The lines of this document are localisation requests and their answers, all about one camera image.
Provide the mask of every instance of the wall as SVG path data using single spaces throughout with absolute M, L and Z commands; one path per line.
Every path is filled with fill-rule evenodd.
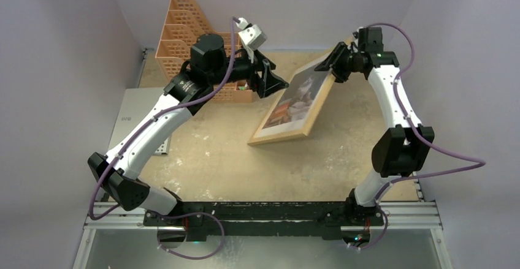
M 362 25 L 399 24 L 412 0 L 196 0 L 217 31 L 229 17 L 257 23 L 269 39 L 263 49 L 325 49 Z M 141 45 L 156 47 L 169 0 L 118 0 Z
M 116 0 L 0 0 L 1 268 L 70 268 L 140 48 Z
M 414 0 L 401 27 L 415 65 L 403 78 L 435 142 L 488 165 L 423 180 L 436 199 L 455 268 L 520 268 L 520 0 Z M 395 37 L 402 64 L 409 49 Z M 422 173 L 465 163 L 431 152 Z

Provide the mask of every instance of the wooden table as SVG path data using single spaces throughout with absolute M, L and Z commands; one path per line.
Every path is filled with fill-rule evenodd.
M 286 78 L 322 54 L 266 56 L 277 65 L 276 74 Z M 149 54 L 140 87 L 166 84 Z M 372 147 L 385 131 L 369 83 L 362 74 L 336 83 L 309 137 L 248 146 L 275 95 L 251 104 L 207 103 L 172 134 L 169 155 L 148 161 L 141 178 L 183 200 L 344 200 L 372 168 Z M 384 199 L 418 198 L 414 184 L 405 181 Z

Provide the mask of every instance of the cable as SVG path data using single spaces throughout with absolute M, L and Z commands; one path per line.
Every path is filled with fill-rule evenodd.
M 169 248 L 163 246 L 163 244 L 161 243 L 161 239 L 159 238 L 159 235 L 157 235 L 157 242 L 159 243 L 158 249 L 159 248 L 163 249 L 165 252 L 169 252 L 170 254 L 176 255 L 177 257 L 181 257 L 181 258 L 188 259 L 188 260 L 203 260 L 203 259 L 207 259 L 209 257 L 214 256 L 218 251 L 220 251 L 220 249 L 222 249 L 222 247 L 224 246 L 224 227 L 222 226 L 222 223 L 215 216 L 213 216 L 213 215 L 211 215 L 209 213 L 195 212 L 195 213 L 184 214 L 184 215 L 181 215 L 181 216 L 164 216 L 164 215 L 160 215 L 160 217 L 161 217 L 161 220 L 165 220 L 165 219 L 176 220 L 176 219 L 186 218 L 186 217 L 195 216 L 195 215 L 203 215 L 203 216 L 207 216 L 207 217 L 212 218 L 218 224 L 218 227 L 220 228 L 220 231 L 222 233 L 221 234 L 221 238 L 220 238 L 220 242 L 218 243 L 218 246 L 216 247 L 216 249 L 213 252 L 211 252 L 210 254 L 207 254 L 205 256 L 202 256 L 202 257 L 186 256 L 186 255 L 180 254 L 178 252 L 172 251 Z
M 378 202 L 380 201 L 380 197 L 384 194 L 385 190 L 388 187 L 390 187 L 391 184 L 398 183 L 398 182 L 401 182 L 401 181 L 406 181 L 406 180 L 425 179 L 425 178 L 430 178 L 430 177 L 435 177 L 435 176 L 453 174 L 453 173 L 457 173 L 457 172 L 477 169 L 477 168 L 480 168 L 480 167 L 486 165 L 486 161 L 484 161 L 482 159 L 479 159 L 479 158 L 476 158 L 476 157 L 464 156 L 463 154 L 457 154 L 455 152 L 452 152 L 452 151 L 446 150 L 444 148 L 441 148 L 441 147 L 439 147 L 437 145 L 434 145 L 431 142 L 428 142 L 426 139 L 424 139 L 424 137 L 422 137 L 422 135 L 419 133 L 419 131 L 417 131 L 417 129 L 415 127 L 413 127 L 413 122 L 412 122 L 412 120 L 410 118 L 410 115 L 409 115 L 407 109 L 405 108 L 401 98 L 399 97 L 399 92 L 397 90 L 397 85 L 398 85 L 398 83 L 400 81 L 399 79 L 401 78 L 401 75 L 403 75 L 403 73 L 406 72 L 411 67 L 411 65 L 413 64 L 413 61 L 415 60 L 415 47 L 413 46 L 413 42 L 411 41 L 411 39 L 408 36 L 408 34 L 406 34 L 405 31 L 403 29 L 401 29 L 400 27 L 398 27 L 398 26 L 396 26 L 394 24 L 390 24 L 390 23 L 374 23 L 374 24 L 368 25 L 367 28 L 373 27 L 373 26 L 388 26 L 388 27 L 392 27 L 392 28 L 398 30 L 404 36 L 404 38 L 406 38 L 406 40 L 408 41 L 408 44 L 410 45 L 410 51 L 411 51 L 411 53 L 410 53 L 410 62 L 403 69 L 399 70 L 399 73 L 397 73 L 397 75 L 395 76 L 394 83 L 393 83 L 393 90 L 394 90 L 394 95 L 396 97 L 397 103 L 399 104 L 399 107 L 401 108 L 401 111 L 402 111 L 404 117 L 407 117 L 406 120 L 408 121 L 409 125 L 411 126 L 411 129 L 412 129 L 414 135 L 417 137 L 417 139 L 419 139 L 419 141 L 421 141 L 422 143 L 424 143 L 428 147 L 438 151 L 439 153 L 442 153 L 442 154 L 445 154 L 447 156 L 454 157 L 456 159 L 460 159 L 460 160 L 463 160 L 463 161 L 473 162 L 473 163 L 476 163 L 476 164 L 475 165 L 466 166 L 466 167 L 446 170 L 446 171 L 442 171 L 442 172 L 435 172 L 435 173 L 430 173 L 430 174 L 423 174 L 423 175 L 416 175 L 416 176 L 409 176 L 409 177 L 398 178 L 398 179 L 391 180 L 390 182 L 387 182 L 386 184 L 384 184 L 383 187 L 377 192 L 377 194 L 375 196 L 375 201 L 376 201 L 376 205 L 375 206 L 376 206 L 376 208 L 378 210 L 381 211 L 381 213 L 382 213 L 382 215 L 384 217 L 383 231 L 381 232 L 381 234 L 379 234 L 379 236 L 375 240 L 371 241 L 367 246 L 364 246 L 363 248 L 358 248 L 359 251 L 362 250 L 362 249 L 368 249 L 368 248 L 371 248 L 372 246 L 374 246 L 376 243 L 378 243 L 383 238 L 383 235 L 387 231 L 387 228 L 388 228 L 388 217 L 384 213 L 383 209 L 381 209 L 381 207 L 379 206 Z
M 235 20 L 236 18 L 233 17 L 231 20 L 230 20 L 230 24 L 231 24 L 231 43 L 234 44 L 235 43 Z M 92 193 L 92 197 L 90 198 L 90 204 L 89 204 L 89 208 L 88 208 L 88 216 L 90 217 L 90 219 L 96 221 L 96 220 L 100 220 L 102 219 L 103 217 L 107 216 L 110 212 L 112 212 L 113 210 L 115 210 L 116 208 L 118 208 L 120 205 L 117 204 L 117 205 L 114 205 L 113 207 L 111 207 L 110 209 L 108 209 L 107 211 L 105 211 L 104 213 L 102 213 L 101 215 L 99 216 L 96 216 L 94 215 L 94 204 L 96 202 L 96 195 L 98 194 L 100 188 L 101 188 L 101 185 L 103 183 L 103 181 L 105 181 L 107 175 L 109 174 L 109 171 L 110 169 L 113 168 L 113 166 L 117 163 L 117 161 L 123 157 L 123 154 L 124 152 L 127 150 L 128 146 L 148 127 L 150 126 L 154 121 L 157 121 L 157 119 L 159 119 L 161 116 L 167 114 L 167 113 L 170 113 L 172 111 L 175 111 L 175 110 L 178 110 L 178 109 L 181 109 L 181 108 L 186 108 L 186 107 L 190 107 L 192 105 L 196 105 L 196 104 L 200 104 L 201 102 L 205 102 L 209 99 L 211 99 L 213 96 L 215 96 L 221 89 L 222 87 L 224 87 L 224 85 L 228 82 L 229 80 L 229 77 L 231 76 L 231 72 L 233 71 L 233 65 L 235 63 L 235 45 L 231 45 L 231 54 L 230 54 L 230 57 L 229 57 L 229 65 L 227 66 L 227 71 L 226 71 L 226 75 L 224 76 L 224 78 L 222 79 L 222 82 L 212 91 L 210 92 L 209 94 L 207 94 L 206 96 L 204 97 L 201 97 L 200 99 L 196 99 L 196 100 L 193 100 L 191 102 L 187 102 L 185 104 L 178 104 L 174 107 L 170 107 L 170 108 L 167 108 L 167 109 L 164 109 L 164 110 L 161 110 L 160 112 L 158 112 L 156 115 L 154 115 L 152 117 L 152 119 L 149 119 L 146 123 L 144 123 L 140 128 L 138 128 L 137 131 L 135 131 L 135 133 L 130 136 L 130 138 L 128 139 L 128 141 L 123 145 L 123 147 L 121 147 L 121 149 L 119 150 L 119 152 L 117 152 L 117 156 L 115 158 L 113 158 L 113 160 L 108 164 L 107 168 L 103 171 L 103 173 L 101 174 L 101 176 L 99 177 L 99 180 L 97 181 L 97 184 L 96 184 L 96 187 L 94 188 L 94 192 Z M 192 215 L 197 215 L 197 214 L 201 214 L 201 215 L 204 215 L 204 216 L 208 216 L 210 218 L 212 218 L 213 220 L 215 220 L 217 222 L 217 224 L 219 225 L 221 231 L 222 231 L 222 239 L 221 239 L 221 242 L 220 244 L 218 245 L 218 247 L 209 255 L 207 256 L 203 256 L 203 257 L 190 257 L 190 256 L 185 256 L 183 254 L 179 254 L 179 253 L 176 253 L 176 252 L 173 252 L 173 251 L 170 251 L 169 249 L 165 249 L 165 251 L 167 252 L 170 252 L 172 254 L 175 254 L 176 256 L 179 256 L 179 257 L 183 257 L 183 258 L 186 258 L 186 259 L 190 259 L 190 260 L 201 260 L 201 259 L 206 259 L 206 258 L 209 258 L 213 255 L 215 255 L 224 245 L 224 227 L 222 226 L 222 223 L 220 223 L 220 221 L 214 217 L 213 215 L 211 214 L 208 214 L 208 213 L 203 213 L 203 212 L 199 212 L 199 213 L 190 213 L 190 214 L 184 214 L 184 215 L 181 215 L 181 216 L 165 216 L 165 215 L 161 215 L 162 218 L 164 219 L 180 219 L 180 218 L 185 218 L 185 217 L 189 217 L 189 216 L 192 216 Z

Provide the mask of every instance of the laptop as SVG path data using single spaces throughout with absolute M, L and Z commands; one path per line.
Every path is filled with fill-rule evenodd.
M 123 103 L 110 139 L 109 149 L 120 143 L 145 116 L 152 110 L 164 88 L 129 88 L 124 92 Z M 155 155 L 167 155 L 170 150 L 170 137 L 155 151 Z

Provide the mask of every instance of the photograph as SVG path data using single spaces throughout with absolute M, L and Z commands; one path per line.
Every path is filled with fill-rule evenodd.
M 315 72 L 314 68 L 326 55 L 298 68 L 289 87 L 271 106 L 249 145 L 277 142 L 309 134 L 325 98 L 334 83 L 330 72 Z

